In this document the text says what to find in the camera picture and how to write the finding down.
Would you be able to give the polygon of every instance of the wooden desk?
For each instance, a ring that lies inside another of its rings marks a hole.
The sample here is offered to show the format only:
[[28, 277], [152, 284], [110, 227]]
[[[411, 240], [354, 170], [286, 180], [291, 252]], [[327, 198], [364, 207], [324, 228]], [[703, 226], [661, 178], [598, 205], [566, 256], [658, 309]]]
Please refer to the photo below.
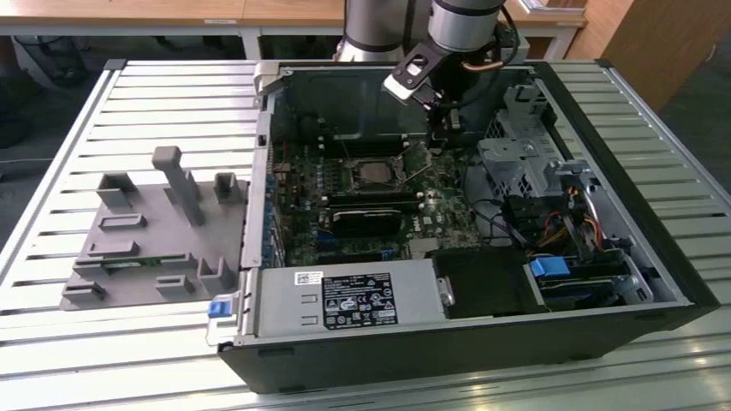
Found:
[[238, 34], [246, 0], [0, 0], [0, 33]]
[[[506, 3], [520, 34], [548, 38], [544, 58], [566, 55], [576, 29], [586, 25], [580, 15], [530, 15], [518, 3]], [[267, 35], [342, 35], [344, 0], [246, 0], [243, 43], [247, 58], [260, 59], [259, 38]]]

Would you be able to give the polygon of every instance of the power supply label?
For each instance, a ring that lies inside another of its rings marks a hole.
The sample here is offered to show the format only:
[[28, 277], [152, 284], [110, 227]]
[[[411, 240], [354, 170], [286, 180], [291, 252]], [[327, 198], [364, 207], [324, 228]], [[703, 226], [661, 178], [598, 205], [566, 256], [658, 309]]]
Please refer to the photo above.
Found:
[[328, 330], [399, 324], [391, 273], [322, 278]]

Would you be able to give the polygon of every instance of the metal table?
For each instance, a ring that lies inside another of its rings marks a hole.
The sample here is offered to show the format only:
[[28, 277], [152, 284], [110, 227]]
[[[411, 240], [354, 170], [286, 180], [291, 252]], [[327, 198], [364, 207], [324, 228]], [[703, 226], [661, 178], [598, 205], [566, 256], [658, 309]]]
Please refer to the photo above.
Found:
[[[162, 182], [150, 155], [175, 144], [198, 181], [223, 170], [250, 177], [254, 62], [128, 62], [102, 74], [0, 254], [0, 409], [721, 408], [731, 400], [731, 199], [614, 69], [554, 67], [725, 304], [717, 312], [599, 360], [294, 395], [248, 392], [206, 343], [206, 302], [56, 309], [102, 172]], [[580, 156], [570, 130], [560, 132]]]

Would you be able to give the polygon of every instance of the blue latch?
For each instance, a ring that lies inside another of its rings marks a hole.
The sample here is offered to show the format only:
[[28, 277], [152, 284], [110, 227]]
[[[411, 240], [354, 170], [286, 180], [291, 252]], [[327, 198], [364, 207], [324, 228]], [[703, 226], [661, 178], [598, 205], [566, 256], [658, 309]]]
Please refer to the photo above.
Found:
[[208, 305], [208, 318], [223, 319], [224, 317], [231, 317], [231, 306], [231, 301], [211, 301], [211, 304]]
[[563, 257], [538, 257], [530, 262], [534, 277], [559, 277], [571, 275], [567, 261]]

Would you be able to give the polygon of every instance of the wooden cabinet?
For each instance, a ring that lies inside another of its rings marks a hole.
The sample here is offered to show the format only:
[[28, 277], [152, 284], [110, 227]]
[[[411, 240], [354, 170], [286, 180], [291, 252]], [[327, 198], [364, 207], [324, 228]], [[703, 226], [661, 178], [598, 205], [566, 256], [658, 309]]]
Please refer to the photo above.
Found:
[[730, 0], [588, 0], [567, 58], [606, 58], [663, 108], [731, 27]]

